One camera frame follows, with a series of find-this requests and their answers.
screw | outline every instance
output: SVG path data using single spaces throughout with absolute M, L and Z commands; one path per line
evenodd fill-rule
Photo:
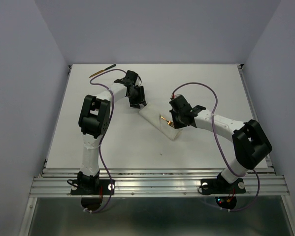
M 108 190 L 111 190 L 111 183 L 108 185 Z
M 244 188 L 245 188 L 245 184 L 244 184 L 243 182 L 239 182 L 239 183 L 238 183 L 238 187 L 239 187 L 240 189 L 244 189 Z

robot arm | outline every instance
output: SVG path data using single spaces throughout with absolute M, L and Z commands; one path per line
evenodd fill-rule
M 99 146 L 110 123 L 111 93 L 114 103 L 128 97 L 131 107 L 140 108 L 140 104 L 146 106 L 144 87 L 137 85 L 137 78 L 138 74 L 127 71 L 126 76 L 116 80 L 109 90 L 85 97 L 78 121 L 83 133 L 83 160 L 77 180 L 72 181 L 73 186 L 78 186 L 78 191 L 72 190 L 72 195 L 91 195 L 98 192 Z
M 192 108 L 182 95 L 169 103 L 175 128 L 191 125 L 213 132 L 214 114 L 205 107 L 197 105 Z M 248 170 L 254 169 L 272 151 L 269 140 L 256 120 L 242 122 L 214 115 L 214 123 L 216 133 L 233 143 L 236 158 L 229 165 L 232 171 L 225 168 L 215 181 L 208 181 L 211 184 L 203 190 L 204 195 L 229 192 L 237 184 L 238 177 L 243 177 Z

white table surface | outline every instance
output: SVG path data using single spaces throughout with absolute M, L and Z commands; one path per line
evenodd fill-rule
M 60 116 L 48 155 L 47 168 L 79 168 L 83 141 L 78 118 L 87 94 L 96 95 L 105 89 L 89 84 L 88 77 L 109 64 L 75 64 L 72 67 Z M 216 114 L 248 121 L 252 118 L 237 65 L 215 64 L 119 64 L 115 68 L 138 73 L 145 89 L 146 101 L 169 110 L 172 91 L 186 82 L 201 82 L 212 87 L 219 103 Z M 124 77 L 121 71 L 107 73 L 96 79 L 110 86 Z M 176 94 L 185 96 L 191 106 L 202 105 L 212 110 L 214 96 L 206 88 L 189 85 Z M 213 134 L 206 130 L 186 127 L 175 141 L 131 108 L 127 98 L 116 103 L 114 115 L 102 143 L 103 158 L 108 168 L 116 169 L 192 169 L 224 168 Z M 224 153 L 231 161 L 233 144 L 220 137 Z M 263 160 L 258 168 L 266 168 Z

gray wall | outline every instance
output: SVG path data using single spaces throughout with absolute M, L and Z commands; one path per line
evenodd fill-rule
M 282 0 L 244 66 L 257 114 L 295 206 L 295 0 Z
M 68 63 L 243 63 L 279 0 L 36 0 Z
M 67 65 L 33 0 L 0 0 L 0 235 L 17 235 L 43 167 Z

purple cable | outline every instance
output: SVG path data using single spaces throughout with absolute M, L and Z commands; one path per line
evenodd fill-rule
M 89 83 L 90 83 L 91 85 L 95 85 L 95 84 L 93 84 L 93 80 L 94 80 L 95 78 L 98 78 L 98 77 L 101 76 L 101 75 L 104 75 L 104 74 L 106 74 L 106 73 L 108 73 L 108 72 L 115 71 L 115 70 L 122 71 L 122 72 L 124 72 L 124 73 L 126 74 L 126 72 L 125 72 L 124 70 L 121 70 L 121 69 L 107 70 L 107 71 L 102 72 L 101 74 L 98 74 L 98 75 L 96 75 L 95 77 L 93 77 L 93 78 L 89 81 Z
M 112 70 L 105 71 L 105 72 L 103 72 L 103 73 L 101 73 L 101 74 L 99 74 L 99 75 L 93 77 L 93 78 L 89 81 L 89 83 L 90 83 L 91 85 L 99 85 L 99 86 L 102 86 L 102 87 L 106 88 L 106 89 L 110 92 L 110 94 L 111 94 L 111 98 L 112 98 L 112 107 L 111 107 L 111 114 L 110 114 L 110 117 L 109 117 L 109 121 L 111 121 L 111 119 L 112 119 L 112 115 L 113 115 L 113 111 L 114 111 L 114 95 L 113 95 L 113 92 L 112 92 L 111 90 L 109 90 L 109 87 L 108 87 L 108 86 L 103 85 L 103 84 L 99 84 L 99 83 L 92 83 L 92 81 L 93 81 L 95 78 L 97 78 L 97 77 L 99 77 L 99 76 L 101 76 L 101 75 L 103 75 L 103 74 L 106 74 L 106 73 L 108 73 L 108 72 L 114 71 L 114 70 L 119 70 L 119 71 L 123 71 L 124 73 L 126 73 L 124 70 L 121 70 L 121 69 L 112 69 Z M 107 171 L 107 174 L 109 175 L 109 178 L 110 178 L 111 192 L 110 192 L 110 196 L 109 196 L 107 202 L 105 203 L 105 205 L 104 205 L 103 207 L 99 208 L 98 210 L 95 210 L 95 211 L 91 211 L 91 212 L 90 212 L 90 211 L 87 210 L 86 208 L 83 208 L 84 211 L 86 211 L 86 212 L 88 212 L 88 213 L 98 213 L 98 212 L 101 212 L 103 209 L 106 208 L 106 206 L 108 205 L 108 203 L 110 202 L 111 197 L 112 197 L 112 186 L 113 186 L 112 177 L 111 177 L 110 171 L 108 170 L 108 168 L 107 168 L 107 166 L 106 166 L 106 164 L 105 164 L 105 162 L 104 162 L 104 160 L 103 160 L 102 153 L 101 153 L 101 143 L 102 143 L 102 140 L 103 140 L 104 136 L 105 136 L 105 135 L 102 136 L 102 138 L 101 138 L 101 140 L 100 140 L 100 142 L 99 142 L 99 148 L 98 148 L 98 151 L 99 151 L 99 156 L 100 156 L 101 162 L 102 162 L 102 164 L 103 164 L 103 166 L 104 166 L 105 170 Z
M 180 85 L 178 88 L 176 88 L 176 89 L 172 92 L 172 95 L 174 95 L 175 92 L 176 92 L 178 89 L 180 89 L 181 87 L 184 87 L 184 86 L 186 86 L 186 85 L 201 85 L 201 86 L 204 86 L 204 87 L 208 88 L 208 89 L 213 93 L 213 95 L 214 95 L 214 97 L 215 97 L 215 105 L 214 105 L 213 110 L 212 110 L 212 114 L 213 114 L 213 115 L 212 115 L 212 129 L 213 129 L 213 134 L 214 134 L 214 138 L 215 138 L 215 141 L 216 141 L 217 147 L 218 147 L 218 149 L 219 149 L 219 151 L 220 151 L 220 153 L 221 153 L 221 156 L 222 156 L 222 158 L 223 158 L 223 160 L 224 160 L 224 162 L 225 162 L 227 168 L 229 169 L 229 171 L 230 171 L 234 176 L 236 176 L 236 177 L 243 177 L 243 176 L 237 175 L 237 174 L 232 170 L 232 168 L 230 167 L 228 161 L 226 160 L 226 157 L 225 157 L 225 155 L 224 155 L 224 152 L 223 152 L 223 150 L 222 150 L 222 147 L 221 147 L 221 144 L 220 144 L 220 142 L 219 142 L 219 140 L 218 140 L 218 137 L 217 137 L 216 126 L 215 126 L 215 122 L 214 122 L 214 113 L 215 113 L 215 110 L 216 110 L 216 108 L 217 108 L 217 103 L 218 103 L 218 99 L 217 99 L 216 92 L 215 92 L 211 87 L 209 87 L 208 85 L 205 85 L 205 84 L 202 84 L 202 83 L 198 83 L 198 82 L 189 82 L 189 83 L 182 84 L 182 85 Z M 253 199 L 253 200 L 252 200 L 247 206 L 242 207 L 242 208 L 239 208 L 239 209 L 235 209 L 235 210 L 233 209 L 233 210 L 230 210 L 230 211 L 241 211 L 241 210 L 247 209 L 247 208 L 248 208 L 249 206 L 251 206 L 251 204 L 254 203 L 255 200 L 257 199 L 257 196 L 259 195 L 259 192 L 260 192 L 260 179 L 259 179 L 258 173 L 257 173 L 255 170 L 252 170 L 252 171 L 255 173 L 255 175 L 256 175 L 256 177 L 257 177 L 257 181 L 258 181 L 258 189 L 257 189 L 257 193 L 256 193 L 255 198 L 254 198 L 254 199 Z

